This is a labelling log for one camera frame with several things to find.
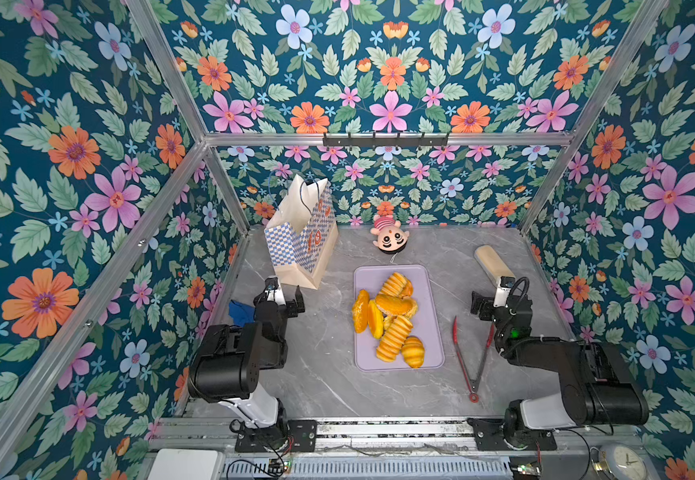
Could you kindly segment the checkered paper bag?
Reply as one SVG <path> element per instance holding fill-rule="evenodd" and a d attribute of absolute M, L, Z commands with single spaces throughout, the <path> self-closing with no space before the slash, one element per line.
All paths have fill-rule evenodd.
<path fill-rule="evenodd" d="M 295 176 L 264 238 L 281 283 L 317 290 L 338 239 L 329 180 L 306 183 Z"/>

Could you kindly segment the ridged long bread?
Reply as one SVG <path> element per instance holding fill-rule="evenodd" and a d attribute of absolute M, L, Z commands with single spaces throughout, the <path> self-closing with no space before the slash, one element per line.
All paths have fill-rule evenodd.
<path fill-rule="evenodd" d="M 380 294 L 396 297 L 405 298 L 413 296 L 413 282 L 399 272 L 393 272 L 383 287 L 381 287 Z"/>
<path fill-rule="evenodd" d="M 411 335 L 411 331 L 413 331 L 413 322 L 409 318 L 405 316 L 395 317 L 389 329 L 381 337 L 375 356 L 387 363 L 395 361 L 397 355 L 401 353 L 401 347 L 405 344 L 405 340 Z"/>

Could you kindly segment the ridged long bread top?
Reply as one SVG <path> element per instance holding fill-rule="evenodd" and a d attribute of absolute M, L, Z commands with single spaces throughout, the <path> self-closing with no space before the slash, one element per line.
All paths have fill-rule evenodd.
<path fill-rule="evenodd" d="M 399 272 L 393 272 L 383 287 L 381 287 L 380 294 L 396 297 L 405 298 L 413 296 L 413 282 Z"/>

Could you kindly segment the round orange bread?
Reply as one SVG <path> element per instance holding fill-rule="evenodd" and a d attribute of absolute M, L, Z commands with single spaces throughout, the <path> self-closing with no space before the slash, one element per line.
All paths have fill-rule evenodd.
<path fill-rule="evenodd" d="M 405 316 L 413 318 L 419 311 L 419 304 L 412 297 L 397 297 L 379 294 L 375 297 L 375 305 L 386 316 Z"/>

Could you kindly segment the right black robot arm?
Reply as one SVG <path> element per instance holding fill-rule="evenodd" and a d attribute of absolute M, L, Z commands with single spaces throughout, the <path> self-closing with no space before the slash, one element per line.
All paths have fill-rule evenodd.
<path fill-rule="evenodd" d="M 647 423 L 643 388 L 615 346 L 533 335 L 533 302 L 525 294 L 496 306 L 495 298 L 473 293 L 471 313 L 493 326 L 491 347 L 503 360 L 554 373 L 559 382 L 551 395 L 511 401 L 501 422 L 469 420 L 480 448 L 555 450 L 555 430 Z"/>

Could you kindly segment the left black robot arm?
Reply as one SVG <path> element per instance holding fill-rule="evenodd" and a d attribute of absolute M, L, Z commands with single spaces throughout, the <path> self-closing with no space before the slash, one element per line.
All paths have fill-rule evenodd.
<path fill-rule="evenodd" d="M 279 292 L 267 288 L 255 298 L 251 322 L 209 327 L 186 380 L 192 398 L 224 406 L 236 416 L 240 440 L 270 450 L 287 446 L 290 428 L 282 402 L 261 386 L 260 372 L 285 366 L 288 320 L 305 312 L 300 288 L 291 300 L 277 301 Z"/>

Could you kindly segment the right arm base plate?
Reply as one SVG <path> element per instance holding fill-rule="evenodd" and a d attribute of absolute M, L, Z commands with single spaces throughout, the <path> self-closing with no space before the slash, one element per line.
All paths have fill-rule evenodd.
<path fill-rule="evenodd" d="M 473 428 L 473 438 L 479 451 L 555 451 L 557 442 L 551 430 L 532 430 L 521 422 L 505 423 L 505 420 L 467 418 Z"/>

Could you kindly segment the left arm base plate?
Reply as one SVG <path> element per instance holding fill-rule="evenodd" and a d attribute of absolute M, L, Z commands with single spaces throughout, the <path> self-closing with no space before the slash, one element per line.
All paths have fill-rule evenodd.
<path fill-rule="evenodd" d="M 236 432 L 236 453 L 310 453 L 315 450 L 318 423 L 315 420 L 287 420 L 265 428 L 242 426 Z"/>

